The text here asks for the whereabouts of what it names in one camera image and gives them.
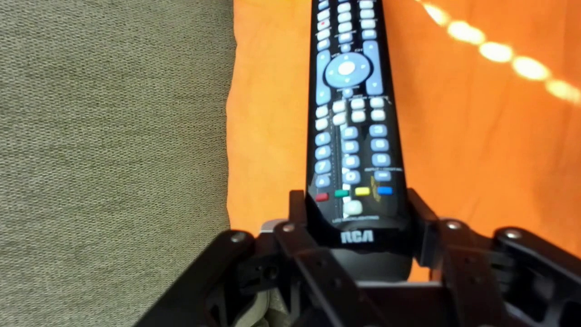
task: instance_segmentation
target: green textured fabric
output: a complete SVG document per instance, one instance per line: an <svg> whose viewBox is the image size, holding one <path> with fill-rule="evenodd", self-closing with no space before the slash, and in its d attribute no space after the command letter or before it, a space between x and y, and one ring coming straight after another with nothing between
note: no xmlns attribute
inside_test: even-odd
<svg viewBox="0 0 581 327"><path fill-rule="evenodd" d="M227 229L232 62L227 0L0 2L0 326L130 326Z"/></svg>

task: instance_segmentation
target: colored button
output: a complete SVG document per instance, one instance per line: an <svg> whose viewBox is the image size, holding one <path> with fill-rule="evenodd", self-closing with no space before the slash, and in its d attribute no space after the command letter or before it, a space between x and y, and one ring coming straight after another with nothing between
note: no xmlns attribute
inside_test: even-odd
<svg viewBox="0 0 581 327"><path fill-rule="evenodd" d="M328 193L317 193L317 195L314 197L314 200L315 200L315 202L326 202L326 200L328 200Z"/></svg>
<svg viewBox="0 0 581 327"><path fill-rule="evenodd" d="M346 191L346 189L335 189L335 191L334 191L334 197L335 197L335 198L345 198L345 197L348 197L348 191Z"/></svg>
<svg viewBox="0 0 581 327"><path fill-rule="evenodd" d="M370 195L370 189L368 188L357 188L355 189L355 197L368 197Z"/></svg>
<svg viewBox="0 0 581 327"><path fill-rule="evenodd" d="M357 215L363 213L363 204L357 202L357 200L346 202L345 208L343 208L343 211L345 211L346 215L350 215L350 217L357 217Z"/></svg>
<svg viewBox="0 0 581 327"><path fill-rule="evenodd" d="M377 188L379 197L392 197L394 189L392 188Z"/></svg>

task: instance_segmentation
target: round navigation button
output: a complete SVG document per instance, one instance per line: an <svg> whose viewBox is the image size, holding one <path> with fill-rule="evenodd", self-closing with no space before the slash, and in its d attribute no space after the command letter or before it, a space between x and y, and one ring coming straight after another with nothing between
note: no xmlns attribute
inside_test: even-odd
<svg viewBox="0 0 581 327"><path fill-rule="evenodd" d="M330 88L345 89L361 84L370 75L370 62L359 53L343 53L330 60L325 79Z"/></svg>
<svg viewBox="0 0 581 327"><path fill-rule="evenodd" d="M355 71L355 64L341 62L337 68L339 75L352 75Z"/></svg>

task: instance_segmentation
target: gray fabric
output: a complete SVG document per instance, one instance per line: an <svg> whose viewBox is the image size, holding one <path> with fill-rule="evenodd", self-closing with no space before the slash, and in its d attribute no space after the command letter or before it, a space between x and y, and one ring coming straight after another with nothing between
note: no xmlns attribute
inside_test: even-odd
<svg viewBox="0 0 581 327"><path fill-rule="evenodd" d="M0 326L130 326L227 229L232 60L227 0L0 2Z"/></svg>

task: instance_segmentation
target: orange fabric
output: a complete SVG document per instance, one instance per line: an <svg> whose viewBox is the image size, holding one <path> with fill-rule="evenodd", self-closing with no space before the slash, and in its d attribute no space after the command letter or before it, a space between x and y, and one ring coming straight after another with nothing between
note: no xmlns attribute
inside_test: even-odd
<svg viewBox="0 0 581 327"><path fill-rule="evenodd" d="M581 257L581 108L452 40L414 0L384 2L408 188L475 231L521 226ZM437 0L581 88L573 0ZM228 215L259 231L303 189L310 2L236 0Z"/></svg>

